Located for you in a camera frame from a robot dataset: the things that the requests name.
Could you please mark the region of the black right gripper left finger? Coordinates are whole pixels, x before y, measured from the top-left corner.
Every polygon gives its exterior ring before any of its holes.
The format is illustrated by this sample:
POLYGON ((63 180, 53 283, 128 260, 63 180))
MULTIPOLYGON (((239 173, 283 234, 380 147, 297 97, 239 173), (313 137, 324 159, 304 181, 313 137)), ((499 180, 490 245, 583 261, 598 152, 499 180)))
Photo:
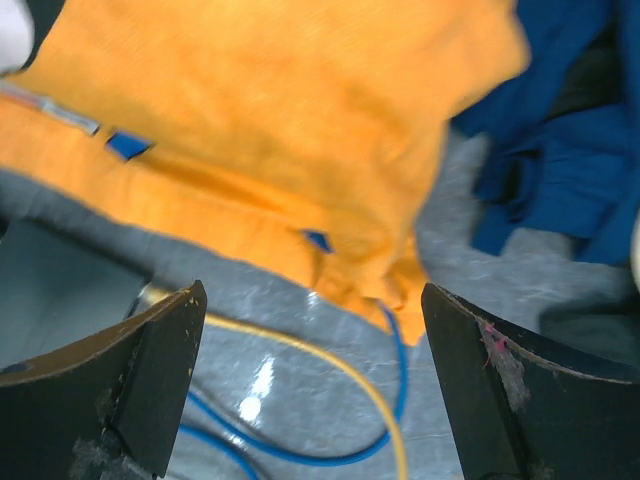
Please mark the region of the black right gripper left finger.
POLYGON ((165 476, 201 342, 201 281, 1 372, 4 479, 165 476))

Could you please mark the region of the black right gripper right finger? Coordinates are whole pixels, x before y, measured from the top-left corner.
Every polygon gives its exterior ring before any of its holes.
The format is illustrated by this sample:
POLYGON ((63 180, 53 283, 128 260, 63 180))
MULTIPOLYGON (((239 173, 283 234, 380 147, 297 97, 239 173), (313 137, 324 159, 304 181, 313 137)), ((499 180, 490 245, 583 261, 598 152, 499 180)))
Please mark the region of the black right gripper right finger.
POLYGON ((422 309, 466 479, 636 479, 639 370, 427 284, 422 309))

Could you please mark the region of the black network switch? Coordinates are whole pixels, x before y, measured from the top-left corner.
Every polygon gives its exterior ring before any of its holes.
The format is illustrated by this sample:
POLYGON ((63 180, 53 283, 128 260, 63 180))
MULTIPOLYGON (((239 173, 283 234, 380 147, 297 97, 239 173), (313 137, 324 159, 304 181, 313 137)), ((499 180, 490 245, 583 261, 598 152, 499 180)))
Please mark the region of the black network switch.
POLYGON ((123 322, 148 281, 71 235, 10 222, 1 235, 1 371, 123 322))

